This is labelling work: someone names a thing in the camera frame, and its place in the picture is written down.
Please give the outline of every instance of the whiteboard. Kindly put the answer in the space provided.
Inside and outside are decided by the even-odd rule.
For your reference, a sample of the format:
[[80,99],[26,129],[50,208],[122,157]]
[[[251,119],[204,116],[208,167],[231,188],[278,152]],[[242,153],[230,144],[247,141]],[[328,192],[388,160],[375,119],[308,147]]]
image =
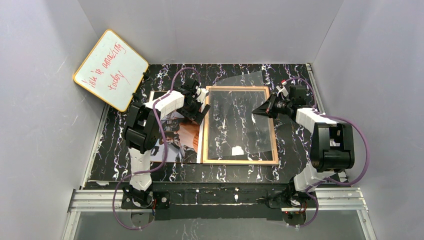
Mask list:
[[106,30],[73,80],[120,112],[130,105],[149,63],[112,30]]

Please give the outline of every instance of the wooden frame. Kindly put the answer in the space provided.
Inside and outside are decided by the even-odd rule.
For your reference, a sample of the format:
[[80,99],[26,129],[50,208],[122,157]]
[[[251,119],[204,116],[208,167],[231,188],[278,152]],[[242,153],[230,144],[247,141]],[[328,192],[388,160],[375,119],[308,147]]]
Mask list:
[[[265,93],[265,99],[270,97],[270,91],[267,86],[206,86],[209,91],[238,91],[238,92],[261,92]],[[205,99],[205,104],[209,104],[209,96]],[[203,147],[202,147],[202,163],[203,164],[220,164],[220,165],[277,165],[279,164],[278,153],[277,153],[277,141],[274,132],[274,122],[272,118],[268,119],[269,126],[269,137],[271,140],[271,152],[272,160],[260,161],[260,160],[227,160],[227,159],[208,159],[208,140],[209,140],[209,112],[204,117],[204,128],[203,128]]]

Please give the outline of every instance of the clear acrylic sheet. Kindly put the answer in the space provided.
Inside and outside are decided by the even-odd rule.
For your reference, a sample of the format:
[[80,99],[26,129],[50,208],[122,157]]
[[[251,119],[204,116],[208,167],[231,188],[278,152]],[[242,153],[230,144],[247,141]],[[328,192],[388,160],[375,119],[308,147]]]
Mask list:
[[267,100],[264,89],[246,91],[240,87],[263,87],[261,71],[218,81],[209,92],[209,126],[207,159],[271,161],[273,144],[266,116],[252,111]]

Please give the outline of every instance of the red handwriting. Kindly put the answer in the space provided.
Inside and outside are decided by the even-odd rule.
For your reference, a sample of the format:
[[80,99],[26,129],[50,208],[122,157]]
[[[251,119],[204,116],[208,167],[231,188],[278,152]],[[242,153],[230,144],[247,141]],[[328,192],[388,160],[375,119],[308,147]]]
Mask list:
[[90,85],[94,89],[96,88],[96,81],[97,81],[97,77],[95,76],[90,77],[89,82],[86,80],[82,80],[83,83]]
[[118,55],[118,53],[121,52],[121,50],[125,51],[123,54],[127,53],[127,50],[125,50],[124,47],[115,42],[115,46],[113,46],[113,48],[110,48],[109,54],[103,60],[102,65],[105,69],[107,69],[111,65],[112,59],[114,59]]
[[129,85],[131,85],[130,82],[127,80],[127,78],[122,74],[121,71],[118,71],[118,73],[115,74],[115,75],[111,74],[110,76],[112,77],[113,80],[112,80],[112,84],[108,85],[109,90],[116,90],[117,86],[118,86],[118,82],[119,82],[119,80],[121,80],[121,78],[125,79],[126,82]]
[[102,72],[100,69],[96,69],[95,71],[91,71],[92,73],[96,73],[96,74],[98,74],[98,75],[102,75],[102,74],[104,74],[104,72]]

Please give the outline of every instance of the black marble table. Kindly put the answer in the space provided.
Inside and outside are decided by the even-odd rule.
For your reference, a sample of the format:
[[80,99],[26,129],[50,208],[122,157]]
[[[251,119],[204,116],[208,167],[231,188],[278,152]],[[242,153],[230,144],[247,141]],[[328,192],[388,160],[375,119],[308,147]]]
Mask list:
[[[141,101],[148,101],[150,91],[169,90],[174,74],[185,67],[193,67],[200,72],[203,87],[215,85],[229,77],[257,71],[262,73],[263,86],[274,93],[277,92],[276,84],[281,80],[300,77],[309,81],[305,64],[153,64],[147,70],[150,79],[141,83],[137,91]],[[183,71],[176,80],[194,77],[193,71]],[[109,108],[89,182],[117,182],[131,173],[130,156],[122,136],[126,116],[126,112]],[[311,134],[286,116],[274,120],[274,131],[278,165],[205,165],[169,162],[161,170],[151,174],[152,180],[185,183],[288,183],[290,178],[305,167],[309,158]],[[152,168],[157,165],[159,163],[153,163]]]

